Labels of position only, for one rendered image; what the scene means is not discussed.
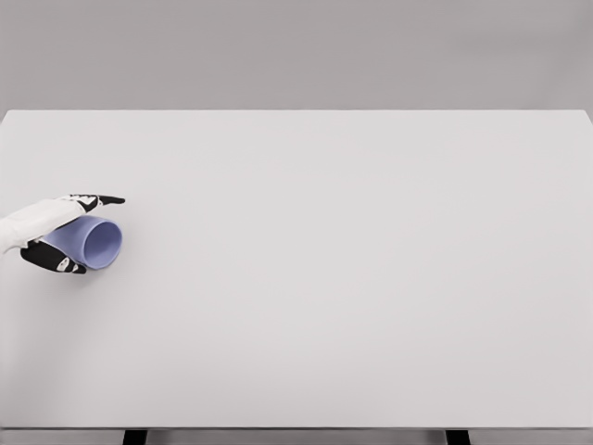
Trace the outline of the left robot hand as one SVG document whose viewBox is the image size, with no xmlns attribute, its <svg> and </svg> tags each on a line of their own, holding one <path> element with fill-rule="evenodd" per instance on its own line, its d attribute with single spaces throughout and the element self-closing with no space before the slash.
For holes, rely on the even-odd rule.
<svg viewBox="0 0 593 445">
<path fill-rule="evenodd" d="M 26 262 L 47 271 L 86 274 L 85 266 L 50 246 L 42 238 L 96 208 L 122 205 L 125 202 L 124 197 L 97 194 L 69 194 L 42 199 L 6 216 L 12 220 L 15 232 L 15 246 L 12 249 L 18 249 Z"/>
</svg>

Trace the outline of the lavender blue cup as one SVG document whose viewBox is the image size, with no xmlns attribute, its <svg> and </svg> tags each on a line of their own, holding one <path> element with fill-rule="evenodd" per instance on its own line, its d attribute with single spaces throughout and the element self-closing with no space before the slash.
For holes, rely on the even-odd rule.
<svg viewBox="0 0 593 445">
<path fill-rule="evenodd" d="M 119 255 L 122 232 L 112 221 L 83 215 L 42 240 L 92 270 L 108 267 Z"/>
</svg>

